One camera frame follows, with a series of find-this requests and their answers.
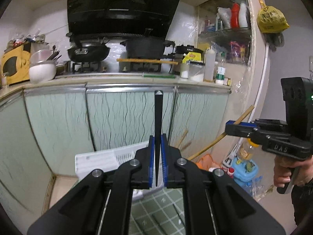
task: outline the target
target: white bowl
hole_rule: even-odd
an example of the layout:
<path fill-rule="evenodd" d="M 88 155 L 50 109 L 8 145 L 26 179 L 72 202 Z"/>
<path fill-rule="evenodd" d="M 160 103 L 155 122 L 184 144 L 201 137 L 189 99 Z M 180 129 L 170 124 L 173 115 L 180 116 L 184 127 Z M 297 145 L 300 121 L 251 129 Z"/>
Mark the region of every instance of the white bowl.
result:
<path fill-rule="evenodd" d="M 43 61 L 29 68 L 29 79 L 31 83 L 40 83 L 52 80 L 57 72 L 56 61 Z"/>

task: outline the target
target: white plastic basket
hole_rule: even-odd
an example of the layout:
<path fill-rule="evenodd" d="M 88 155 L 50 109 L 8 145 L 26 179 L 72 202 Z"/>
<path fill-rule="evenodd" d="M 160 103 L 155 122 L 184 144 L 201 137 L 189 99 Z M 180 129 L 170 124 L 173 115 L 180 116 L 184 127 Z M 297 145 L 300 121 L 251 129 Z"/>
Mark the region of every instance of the white plastic basket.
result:
<path fill-rule="evenodd" d="M 94 169 L 104 172 L 117 169 L 122 163 L 133 159 L 138 149 L 147 147 L 148 144 L 149 142 L 145 141 L 125 147 L 78 154 L 75 156 L 75 173 L 79 180 L 82 180 Z"/>
<path fill-rule="evenodd" d="M 101 150 L 91 153 L 78 154 L 75 156 L 75 172 L 79 180 L 82 180 L 94 169 L 101 169 L 108 172 L 117 169 L 121 164 L 134 159 L 138 149 L 145 148 L 149 141 L 133 144 L 125 147 L 118 147 L 108 150 Z M 162 175 L 162 162 L 159 163 L 158 186 L 155 186 L 155 168 L 153 172 L 152 188 L 149 190 L 134 190 L 133 201 L 143 198 L 164 187 Z"/>

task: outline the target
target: range hood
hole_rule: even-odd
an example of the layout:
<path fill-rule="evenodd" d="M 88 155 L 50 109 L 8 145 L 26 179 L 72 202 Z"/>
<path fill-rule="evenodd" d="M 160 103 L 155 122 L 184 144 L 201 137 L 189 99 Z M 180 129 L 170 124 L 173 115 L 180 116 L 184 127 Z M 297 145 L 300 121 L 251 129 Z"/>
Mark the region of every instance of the range hood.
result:
<path fill-rule="evenodd" d="M 165 39 L 179 0 L 68 0 L 69 31 L 78 39 Z"/>

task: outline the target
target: glass shelf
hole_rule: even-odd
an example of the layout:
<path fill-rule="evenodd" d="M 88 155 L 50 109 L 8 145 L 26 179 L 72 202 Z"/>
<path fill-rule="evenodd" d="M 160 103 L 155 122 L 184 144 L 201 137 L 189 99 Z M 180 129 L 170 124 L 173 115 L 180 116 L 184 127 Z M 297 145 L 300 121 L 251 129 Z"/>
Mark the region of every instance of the glass shelf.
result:
<path fill-rule="evenodd" d="M 219 46 L 229 47 L 231 41 L 248 43 L 251 40 L 251 28 L 233 28 L 215 32 L 202 32 L 198 42 L 215 42 Z"/>
<path fill-rule="evenodd" d="M 245 3 L 248 4 L 247 0 L 209 0 L 199 6 L 207 11 L 216 14 L 218 7 L 231 8 L 234 3 Z"/>

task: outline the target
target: cabinet door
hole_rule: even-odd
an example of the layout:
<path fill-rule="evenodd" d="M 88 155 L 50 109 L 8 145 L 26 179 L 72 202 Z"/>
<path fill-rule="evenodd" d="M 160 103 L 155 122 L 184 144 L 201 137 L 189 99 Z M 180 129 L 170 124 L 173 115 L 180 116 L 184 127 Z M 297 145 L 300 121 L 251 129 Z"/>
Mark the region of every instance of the cabinet door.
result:
<path fill-rule="evenodd" d="M 183 157 L 199 152 L 216 138 L 227 99 L 228 94 L 178 93 L 170 143 L 181 149 Z"/>
<path fill-rule="evenodd" d="M 174 93 L 164 93 L 162 130 L 168 135 Z M 154 135 L 154 92 L 87 93 L 96 150 L 140 143 Z"/>
<path fill-rule="evenodd" d="M 0 110 L 0 201 L 26 234 L 41 216 L 52 173 L 32 134 L 23 99 L 10 103 Z"/>
<path fill-rule="evenodd" d="M 92 152 L 85 93 L 26 95 L 38 145 L 55 174 L 75 175 L 75 155 Z"/>

